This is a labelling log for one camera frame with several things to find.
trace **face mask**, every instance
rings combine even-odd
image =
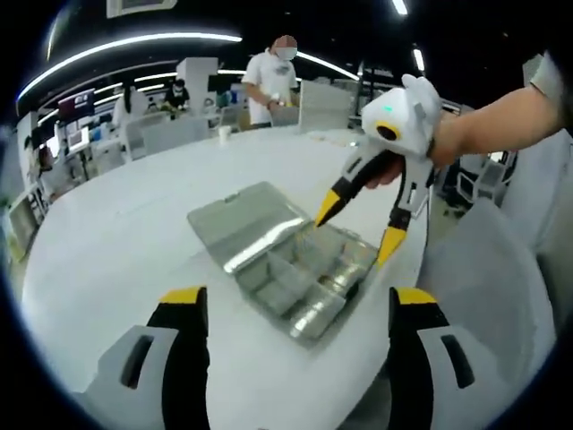
[[[277,48],[277,56],[281,60],[291,61],[293,58],[296,57],[296,48],[295,47],[278,47]]]

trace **silver compartment tray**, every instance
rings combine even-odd
[[[317,340],[376,258],[376,249],[350,232],[315,228],[266,182],[187,218],[215,262],[294,338]]]

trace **black ceiling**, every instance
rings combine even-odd
[[[56,73],[34,91],[37,103],[49,92],[128,65],[186,56],[217,56],[225,68],[244,69],[250,54],[276,36],[292,34],[299,49],[356,73],[360,61],[389,68],[395,76],[415,72],[412,48],[423,51],[426,75],[441,96],[483,106],[522,84],[521,65],[543,49],[543,11],[523,2],[494,0],[405,0],[407,17],[391,0],[289,0],[236,2],[179,0],[175,9],[106,19],[105,0],[76,0],[60,13],[52,51],[46,61],[51,15],[35,25],[20,86],[68,56],[132,35],[163,31],[206,31],[241,36],[239,44],[162,41],[140,44],[86,58]],[[298,75],[342,77],[297,59]]]

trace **white cup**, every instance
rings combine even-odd
[[[222,125],[218,128],[218,140],[221,145],[227,144],[230,135],[231,135],[230,125]]]

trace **white round table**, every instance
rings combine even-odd
[[[56,379],[84,391],[99,357],[144,325],[162,295],[207,284],[211,427],[336,428],[386,359],[388,288],[416,283],[426,211],[382,269],[381,284],[314,349],[274,329],[222,271],[201,270],[209,257],[186,214],[268,181],[312,217],[353,150],[292,128],[257,130],[232,135],[225,147],[213,139],[129,163],[59,199],[30,251],[22,293],[25,323]],[[360,193],[331,222],[378,246],[398,182]]]

